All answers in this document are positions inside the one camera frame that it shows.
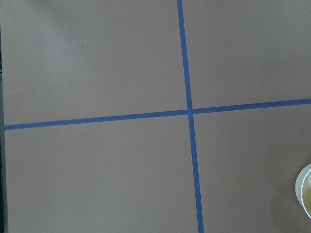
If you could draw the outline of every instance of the blue tape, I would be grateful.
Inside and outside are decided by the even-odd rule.
[[[311,99],[286,100],[286,101],[275,101],[275,102],[264,102],[264,103],[230,105],[230,106],[222,106],[222,107],[197,108],[193,110],[193,113],[194,114],[215,113],[215,112],[237,111],[237,110],[247,110],[247,109],[257,109],[257,108],[293,106],[293,105],[302,105],[302,104],[311,104]]]
[[[197,158],[197,150],[196,150],[195,128],[194,128],[194,120],[193,120],[191,84],[190,84],[190,73],[189,73],[189,65],[188,65],[186,32],[185,32],[182,0],[177,0],[177,9],[178,9],[180,42],[181,42],[181,50],[182,50],[183,65],[184,65],[184,75],[185,75],[185,88],[186,88],[186,97],[187,97],[187,110],[188,110],[189,132],[190,132],[192,169],[193,169],[193,179],[194,179],[194,191],[195,191],[198,231],[199,231],[199,233],[204,233],[203,213],[202,213],[202,203],[201,203],[201,189],[200,189],[200,179],[199,179],[199,166],[198,166],[198,158]]]
[[[165,111],[165,112],[154,112],[154,113],[139,113],[129,114],[120,116],[104,116],[104,117],[93,117],[83,119],[71,119],[71,120],[57,120],[57,121],[46,121],[29,124],[18,124],[18,125],[7,125],[5,130],[18,130],[18,129],[29,129],[38,127],[48,126],[59,126],[59,125],[73,125],[73,124],[86,124],[95,122],[105,121],[116,121],[116,120],[130,120],[130,119],[141,119],[141,118],[152,118],[152,117],[169,117],[169,116],[180,116],[187,115],[187,110],[176,110],[176,111]]]

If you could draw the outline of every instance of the gray floor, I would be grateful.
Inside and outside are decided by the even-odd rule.
[[[310,231],[311,3],[180,3],[0,0],[6,230]]]

